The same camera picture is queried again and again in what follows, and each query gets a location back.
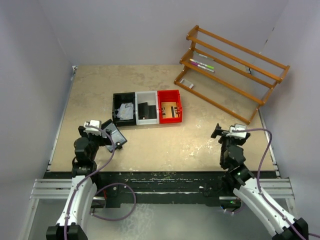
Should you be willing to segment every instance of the plastic container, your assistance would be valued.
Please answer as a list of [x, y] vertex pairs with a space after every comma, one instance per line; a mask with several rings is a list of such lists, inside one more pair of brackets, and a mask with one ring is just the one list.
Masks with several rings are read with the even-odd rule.
[[[133, 103], [133, 119], [121, 120], [117, 117], [121, 104]], [[135, 126], [136, 122], [136, 95], [134, 92], [114, 93], [112, 104], [112, 120], [117, 127]]]
[[[174, 124], [182, 122], [182, 105], [180, 100], [179, 90], [159, 90], [158, 94], [158, 110], [160, 124]], [[163, 117], [162, 105], [163, 103], [176, 103], [177, 117]]]
[[157, 91], [135, 92], [135, 121], [137, 125], [159, 124]]

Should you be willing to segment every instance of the white cloth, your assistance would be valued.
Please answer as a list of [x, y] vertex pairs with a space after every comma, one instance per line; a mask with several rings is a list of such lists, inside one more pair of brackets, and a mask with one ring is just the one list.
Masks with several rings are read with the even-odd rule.
[[122, 103], [116, 116], [120, 120], [134, 119], [134, 104], [132, 102]]

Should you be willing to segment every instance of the green marker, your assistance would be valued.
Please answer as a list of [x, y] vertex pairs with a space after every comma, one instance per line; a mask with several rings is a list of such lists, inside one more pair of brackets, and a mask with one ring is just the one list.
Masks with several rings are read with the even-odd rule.
[[212, 69], [212, 70], [215, 69], [213, 66], [204, 64], [204, 63], [199, 62], [199, 61], [196, 61], [196, 60], [194, 60], [194, 59], [192, 59], [192, 58], [190, 58], [190, 61], [191, 61], [191, 62], [194, 62], [194, 63], [197, 63], [197, 64], [200, 64], [200, 65], [202, 65], [202, 66], [205, 66], [205, 67], [207, 67], [208, 69]]

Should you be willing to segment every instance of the black bin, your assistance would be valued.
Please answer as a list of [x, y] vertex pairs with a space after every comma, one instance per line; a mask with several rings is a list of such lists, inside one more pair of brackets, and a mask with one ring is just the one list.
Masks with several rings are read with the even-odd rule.
[[[117, 117], [118, 109], [120, 108], [121, 104], [127, 104], [127, 103], [133, 103], [133, 119], [120, 120], [120, 118]], [[135, 98], [134, 92], [113, 94], [112, 120], [117, 127], [137, 125], [135, 113], [136, 113], [136, 98]]]

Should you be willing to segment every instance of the cable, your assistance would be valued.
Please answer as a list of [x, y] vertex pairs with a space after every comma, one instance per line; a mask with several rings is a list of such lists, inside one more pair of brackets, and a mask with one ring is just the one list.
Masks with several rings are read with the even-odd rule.
[[[284, 219], [292, 228], [292, 230], [302, 239], [302, 240], [306, 240], [304, 238], [304, 236], [301, 235], [301, 233], [295, 228], [295, 226], [293, 226], [293, 224], [288, 220], [288, 218], [279, 210], [277, 209], [264, 195], [264, 193], [261, 191], [261, 185], [260, 185], [260, 173], [261, 173], [261, 167], [262, 167], [262, 163], [265, 160], [265, 157], [267, 155], [267, 152], [269, 150], [269, 147], [271, 145], [271, 141], [272, 141], [272, 133], [271, 131], [269, 131], [268, 129], [265, 128], [252, 128], [252, 129], [248, 129], [248, 130], [233, 130], [234, 133], [248, 133], [248, 132], [255, 132], [255, 131], [264, 131], [267, 132], [269, 134], [269, 142], [266, 146], [266, 149], [262, 155], [259, 167], [258, 167], [258, 173], [256, 176], [256, 183], [258, 186], [258, 190], [259, 193], [261, 194], [262, 198], [266, 201], [267, 204], [269, 204], [270, 207], [272, 207], [281, 217], [282, 219]], [[320, 238], [320, 235], [314, 234], [314, 233], [309, 233], [310, 236], [316, 237], [316, 238]]]
[[98, 219], [102, 219], [102, 220], [105, 220], [105, 221], [112, 221], [112, 222], [116, 222], [116, 221], [120, 221], [120, 220], [123, 220], [123, 219], [126, 219], [127, 217], [130, 216], [130, 214], [133, 213], [133, 211], [135, 210], [136, 206], [137, 206], [137, 197], [135, 195], [135, 192], [134, 190], [128, 186], [127, 184], [125, 183], [121, 183], [121, 182], [116, 182], [116, 183], [111, 183], [107, 186], [104, 186], [103, 188], [101, 188], [99, 191], [96, 192], [95, 195], [98, 195], [101, 191], [103, 191], [104, 189], [107, 189], [109, 187], [112, 187], [112, 186], [116, 186], [116, 185], [122, 185], [122, 186], [125, 186], [127, 187], [133, 194], [133, 207], [131, 208], [130, 212], [128, 212], [126, 215], [122, 216], [122, 217], [119, 217], [119, 218], [106, 218], [106, 217], [102, 217], [102, 216], [99, 216], [99, 215], [96, 215], [92, 212], [90, 212], [90, 214]]
[[99, 132], [101, 132], [101, 136], [103, 137], [103, 135], [106, 135], [106, 137], [110, 140], [111, 142], [111, 145], [112, 145], [112, 153], [111, 153], [111, 156], [110, 158], [108, 159], [108, 161], [106, 161], [106, 163], [104, 165], [102, 165], [100, 168], [98, 168], [97, 170], [95, 170], [94, 172], [90, 173], [88, 176], [86, 176], [84, 179], [82, 179], [75, 187], [75, 189], [73, 190], [73, 193], [71, 195], [71, 198], [70, 198], [70, 201], [69, 201], [69, 204], [67, 206], [67, 209], [66, 209], [66, 217], [65, 217], [65, 221], [64, 221], [64, 227], [63, 227], [63, 236], [64, 236], [64, 240], [68, 240], [68, 235], [67, 235], [67, 226], [68, 226], [68, 220], [69, 220], [69, 214], [70, 214], [70, 209], [71, 209], [71, 205], [72, 205], [72, 202], [76, 196], [76, 193], [79, 189], [79, 187], [81, 186], [81, 184], [84, 183], [84, 181], [86, 181], [88, 178], [90, 178], [91, 176], [95, 175], [96, 173], [98, 173], [101, 169], [103, 169], [105, 166], [107, 166], [112, 158], [114, 157], [115, 155], [115, 150], [116, 150], [116, 146], [115, 146], [115, 143], [114, 141], [112, 140], [111, 136], [106, 132], [106, 129], [101, 129], [101, 128], [98, 128], [96, 126], [91, 126], [91, 125], [88, 125], [87, 126], [88, 128], [94, 128], [94, 129], [97, 129]]
[[227, 209], [223, 210], [223, 213], [227, 213], [227, 214], [231, 214], [232, 216], [235, 215], [235, 214], [238, 214], [240, 213], [243, 209], [246, 208], [246, 205], [244, 202], [241, 203], [241, 206], [236, 209], [236, 210], [232, 210], [232, 211], [227, 211]]

